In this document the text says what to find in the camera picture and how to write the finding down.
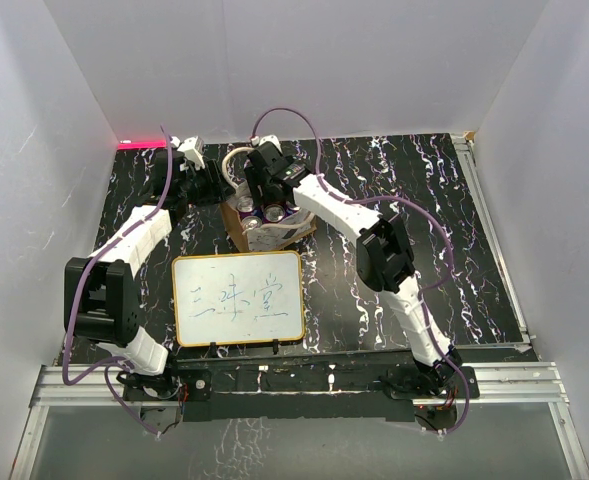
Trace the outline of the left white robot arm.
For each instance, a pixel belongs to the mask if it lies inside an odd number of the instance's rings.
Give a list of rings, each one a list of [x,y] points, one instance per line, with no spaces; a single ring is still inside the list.
[[[181,376],[166,365],[168,349],[142,324],[135,278],[189,206],[217,205],[233,192],[220,163],[205,158],[192,140],[155,152],[149,182],[128,219],[102,247],[65,266],[65,365],[74,339],[84,338],[108,352],[104,365],[147,375],[145,385],[156,397],[178,392]]]

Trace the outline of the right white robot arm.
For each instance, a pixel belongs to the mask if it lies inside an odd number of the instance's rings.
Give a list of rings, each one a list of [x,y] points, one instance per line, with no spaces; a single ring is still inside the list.
[[[248,159],[245,175],[256,200],[306,210],[355,247],[360,280],[387,303],[407,336],[420,388],[434,397],[452,389],[462,360],[423,299],[402,216],[385,216],[341,193],[303,160],[284,155],[275,139],[254,137]]]

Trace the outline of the printed canvas tote bag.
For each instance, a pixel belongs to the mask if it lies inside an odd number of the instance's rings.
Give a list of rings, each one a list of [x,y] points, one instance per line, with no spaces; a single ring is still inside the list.
[[[250,189],[247,181],[238,184],[232,179],[229,166],[233,158],[241,154],[249,154],[250,151],[249,147],[235,147],[223,157],[221,162],[225,180],[234,188],[234,195],[220,204],[225,231],[241,253],[283,250],[314,233],[316,218],[307,210],[285,203],[282,206],[286,209],[287,217],[280,223],[267,223],[263,217],[265,206],[254,202],[256,210],[252,215],[260,217],[263,225],[258,229],[243,231],[241,219],[249,214],[239,213],[236,205],[239,197],[251,196]]]

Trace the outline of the purple fanta can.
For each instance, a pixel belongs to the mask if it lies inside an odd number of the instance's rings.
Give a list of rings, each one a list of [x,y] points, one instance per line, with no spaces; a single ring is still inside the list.
[[[267,223],[280,223],[287,217],[287,212],[280,204],[270,204],[263,208],[263,217]]]
[[[263,225],[262,219],[255,215],[248,215],[241,219],[241,227],[244,232],[258,229]]]
[[[242,196],[238,198],[236,209],[239,213],[252,215],[256,210],[254,200],[251,196]]]

